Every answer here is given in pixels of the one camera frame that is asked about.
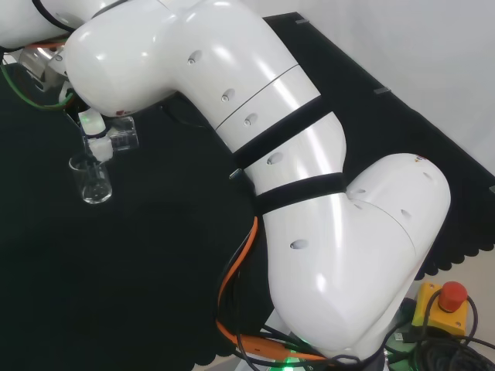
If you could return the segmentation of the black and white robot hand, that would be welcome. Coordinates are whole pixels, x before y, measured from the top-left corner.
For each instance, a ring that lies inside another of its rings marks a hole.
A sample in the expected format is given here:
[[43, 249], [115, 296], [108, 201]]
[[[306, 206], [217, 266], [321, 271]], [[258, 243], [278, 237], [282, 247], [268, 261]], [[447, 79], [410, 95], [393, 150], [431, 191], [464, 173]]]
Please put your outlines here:
[[60, 89], [60, 102], [69, 96], [73, 98], [71, 104], [66, 104], [66, 113], [81, 129], [85, 152], [97, 162], [106, 162], [113, 157], [114, 152], [107, 125], [101, 114], [89, 107], [73, 89], [68, 78], [63, 49], [62, 44], [29, 46], [22, 49], [17, 61], [41, 84], [42, 90]]

